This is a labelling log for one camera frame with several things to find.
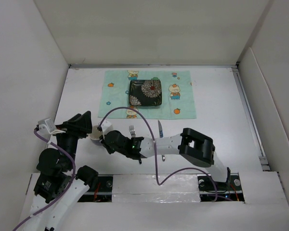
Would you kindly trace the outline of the purple ceramic mug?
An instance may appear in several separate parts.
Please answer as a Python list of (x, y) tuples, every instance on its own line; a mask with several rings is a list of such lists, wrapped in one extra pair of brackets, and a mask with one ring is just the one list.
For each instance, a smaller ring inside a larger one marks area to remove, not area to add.
[(95, 125), (92, 127), (92, 131), (89, 134), (89, 138), (93, 144), (101, 146), (100, 137), (103, 135), (103, 132), (98, 129), (98, 126)]

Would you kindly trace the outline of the dark floral rectangular plate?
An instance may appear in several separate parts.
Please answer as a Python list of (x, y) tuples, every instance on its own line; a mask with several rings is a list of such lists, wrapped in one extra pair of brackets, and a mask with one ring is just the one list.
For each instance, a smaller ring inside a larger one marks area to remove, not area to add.
[(131, 80), (129, 88), (131, 106), (157, 107), (162, 104), (162, 85), (159, 79)]

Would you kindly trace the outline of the green cartoon print cloth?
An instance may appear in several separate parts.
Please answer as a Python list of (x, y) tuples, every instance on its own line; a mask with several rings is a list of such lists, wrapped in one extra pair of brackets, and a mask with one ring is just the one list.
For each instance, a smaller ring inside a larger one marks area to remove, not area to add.
[[(157, 107), (131, 106), (129, 88), (131, 80), (159, 79), (162, 85), (162, 104)], [(189, 71), (109, 70), (105, 72), (98, 116), (109, 118), (194, 119), (196, 108)]]

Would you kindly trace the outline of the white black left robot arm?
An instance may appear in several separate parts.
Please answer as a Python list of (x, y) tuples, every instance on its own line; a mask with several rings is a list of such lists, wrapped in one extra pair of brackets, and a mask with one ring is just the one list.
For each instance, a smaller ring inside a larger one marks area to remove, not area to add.
[(98, 172), (89, 166), (76, 168), (79, 139), (92, 131), (91, 112), (76, 114), (60, 125), (51, 118), (40, 120), (34, 135), (48, 144), (40, 155), (36, 169), (30, 215), (17, 228), (24, 231), (58, 231), (73, 206), (98, 184)]

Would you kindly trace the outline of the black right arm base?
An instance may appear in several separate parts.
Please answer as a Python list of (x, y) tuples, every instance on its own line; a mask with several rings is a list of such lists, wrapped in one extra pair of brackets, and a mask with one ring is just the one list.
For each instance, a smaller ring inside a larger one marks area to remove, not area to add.
[[(197, 179), (200, 193), (200, 201), (213, 202), (213, 200), (215, 199), (216, 191), (209, 177), (202, 174), (198, 175)], [(229, 182), (215, 182), (215, 185), (217, 190), (217, 202), (245, 201), (241, 180), (238, 173), (231, 173)]]

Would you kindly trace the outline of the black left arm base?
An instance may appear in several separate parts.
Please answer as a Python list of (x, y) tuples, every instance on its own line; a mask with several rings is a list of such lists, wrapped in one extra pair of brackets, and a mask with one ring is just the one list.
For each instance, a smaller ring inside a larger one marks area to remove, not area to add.
[(80, 199), (79, 203), (108, 203), (112, 202), (113, 175), (99, 175), (94, 189), (89, 189)]

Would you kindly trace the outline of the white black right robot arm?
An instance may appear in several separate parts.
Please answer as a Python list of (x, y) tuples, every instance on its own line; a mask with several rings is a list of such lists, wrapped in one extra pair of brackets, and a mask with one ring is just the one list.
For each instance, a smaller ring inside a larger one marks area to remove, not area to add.
[(155, 155), (180, 155), (192, 165), (205, 168), (217, 189), (230, 185), (231, 171), (215, 155), (213, 139), (191, 128), (184, 128), (180, 134), (164, 137), (159, 130), (159, 138), (125, 137), (112, 130), (99, 137), (100, 143), (109, 154), (118, 152), (133, 160), (151, 158)]

